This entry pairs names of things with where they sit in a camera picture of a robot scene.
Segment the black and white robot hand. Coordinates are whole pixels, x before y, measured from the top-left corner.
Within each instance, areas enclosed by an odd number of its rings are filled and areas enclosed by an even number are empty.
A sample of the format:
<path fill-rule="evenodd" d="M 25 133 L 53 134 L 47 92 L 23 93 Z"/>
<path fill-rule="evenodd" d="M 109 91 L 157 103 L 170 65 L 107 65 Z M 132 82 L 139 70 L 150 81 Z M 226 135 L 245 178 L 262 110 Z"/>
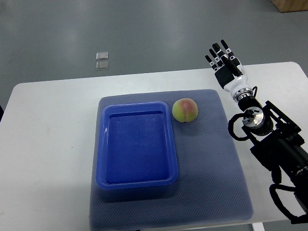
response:
<path fill-rule="evenodd" d="M 214 43 L 205 59 L 214 70 L 216 80 L 222 89 L 228 92 L 235 102 L 253 96 L 253 89 L 248 85 L 247 73 L 229 48 L 225 40 Z"/>

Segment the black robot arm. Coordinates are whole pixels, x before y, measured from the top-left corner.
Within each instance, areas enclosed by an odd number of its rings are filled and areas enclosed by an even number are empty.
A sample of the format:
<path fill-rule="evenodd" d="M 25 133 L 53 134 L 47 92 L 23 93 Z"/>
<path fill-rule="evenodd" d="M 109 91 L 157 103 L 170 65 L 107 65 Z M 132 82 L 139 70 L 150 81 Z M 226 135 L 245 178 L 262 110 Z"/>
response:
<path fill-rule="evenodd" d="M 237 141 L 250 140 L 253 156 L 271 172 L 269 192 L 276 207 L 292 224 L 307 223 L 307 213 L 293 215 L 282 203 L 277 190 L 292 192 L 308 210 L 308 153 L 300 136 L 301 128 L 270 101 L 256 99 L 257 87 L 237 90 L 235 101 L 241 113 L 228 122 L 228 132 Z"/>

